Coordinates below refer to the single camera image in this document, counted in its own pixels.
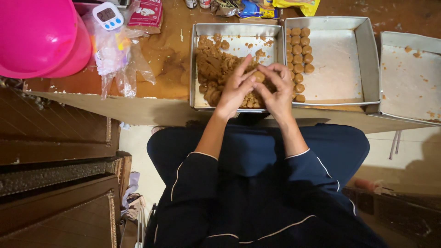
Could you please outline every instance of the pink bowl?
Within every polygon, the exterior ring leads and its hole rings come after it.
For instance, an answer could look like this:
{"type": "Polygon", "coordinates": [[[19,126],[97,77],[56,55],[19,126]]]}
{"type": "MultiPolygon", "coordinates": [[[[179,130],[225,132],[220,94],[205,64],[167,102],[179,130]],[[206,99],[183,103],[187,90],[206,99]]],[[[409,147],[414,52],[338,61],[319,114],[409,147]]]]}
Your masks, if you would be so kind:
{"type": "Polygon", "coordinates": [[[71,0],[3,1],[0,75],[64,77],[80,71],[92,46],[71,0]]]}

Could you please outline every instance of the digital kitchen timer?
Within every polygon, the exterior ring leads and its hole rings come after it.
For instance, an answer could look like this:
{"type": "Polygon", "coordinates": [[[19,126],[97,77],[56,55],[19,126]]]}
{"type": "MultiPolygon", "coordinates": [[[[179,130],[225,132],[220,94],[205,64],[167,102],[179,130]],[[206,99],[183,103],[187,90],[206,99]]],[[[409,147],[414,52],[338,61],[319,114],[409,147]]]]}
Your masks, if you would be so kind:
{"type": "Polygon", "coordinates": [[[93,17],[106,30],[114,30],[124,24],[123,15],[111,2],[104,2],[92,10],[93,17]]]}

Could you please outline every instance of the baking pan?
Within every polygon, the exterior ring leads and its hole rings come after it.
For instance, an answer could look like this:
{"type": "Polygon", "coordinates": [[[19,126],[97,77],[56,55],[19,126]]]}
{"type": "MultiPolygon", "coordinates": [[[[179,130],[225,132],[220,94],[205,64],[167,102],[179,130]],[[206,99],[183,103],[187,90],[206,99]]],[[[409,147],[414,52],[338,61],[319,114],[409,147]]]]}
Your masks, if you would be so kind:
{"type": "MultiPolygon", "coordinates": [[[[311,29],[315,71],[303,74],[306,102],[293,106],[369,105],[381,101],[377,45],[369,18],[316,16],[288,18],[286,28],[311,29]]],[[[286,36],[283,43],[286,50],[286,36]]],[[[284,63],[287,65],[286,53],[284,63]]]]}
{"type": "Polygon", "coordinates": [[[441,39],[382,32],[379,106],[372,116],[441,126],[441,39]]]}
{"type": "MultiPolygon", "coordinates": [[[[279,25],[246,24],[246,23],[198,23],[193,25],[191,64],[190,64],[190,106],[197,111],[213,111],[204,99],[204,94],[199,93],[199,82],[196,65],[195,50],[198,47],[199,36],[208,35],[211,38],[215,33],[220,33],[223,40],[230,43],[230,48],[225,50],[234,56],[245,57],[247,54],[255,55],[256,51],[262,49],[268,57],[261,58],[260,64],[270,65],[273,62],[283,63],[285,49],[284,32],[279,25]],[[266,40],[256,38],[263,36],[266,40]],[[269,40],[273,40],[272,45],[264,45],[269,40]],[[252,48],[245,46],[245,43],[253,44],[252,48]]],[[[266,109],[238,109],[237,112],[261,113],[266,109]]]]}

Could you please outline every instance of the sleeve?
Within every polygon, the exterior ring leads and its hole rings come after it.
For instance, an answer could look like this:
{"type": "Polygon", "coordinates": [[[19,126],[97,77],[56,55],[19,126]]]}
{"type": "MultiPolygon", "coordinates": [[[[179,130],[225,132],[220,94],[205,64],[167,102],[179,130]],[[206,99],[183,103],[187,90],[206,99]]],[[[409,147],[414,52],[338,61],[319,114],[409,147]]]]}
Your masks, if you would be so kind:
{"type": "Polygon", "coordinates": [[[339,192],[332,178],[312,150],[286,158],[292,170],[288,179],[290,202],[305,214],[315,215],[340,230],[358,247],[387,247],[372,229],[357,217],[353,202],[339,192]]]}
{"type": "Polygon", "coordinates": [[[192,152],[178,167],[176,182],[166,187],[158,205],[155,247],[197,246],[206,238],[217,166],[215,157],[192,152]]]}

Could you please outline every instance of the floor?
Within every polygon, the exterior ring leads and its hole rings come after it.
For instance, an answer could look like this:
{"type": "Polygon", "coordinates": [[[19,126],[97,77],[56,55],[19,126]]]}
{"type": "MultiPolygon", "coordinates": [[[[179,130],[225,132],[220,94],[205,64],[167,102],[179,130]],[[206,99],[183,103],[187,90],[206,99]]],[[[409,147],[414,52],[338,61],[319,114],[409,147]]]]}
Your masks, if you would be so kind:
{"type": "MultiPolygon", "coordinates": [[[[146,151],[152,128],[131,126],[129,131],[121,130],[120,135],[120,150],[133,156],[131,170],[141,173],[137,192],[146,199],[148,210],[165,188],[146,151]]],[[[395,132],[366,135],[370,151],[354,177],[383,180],[396,192],[441,195],[441,127],[404,130],[399,152],[389,160],[394,135],[395,132]]]]}

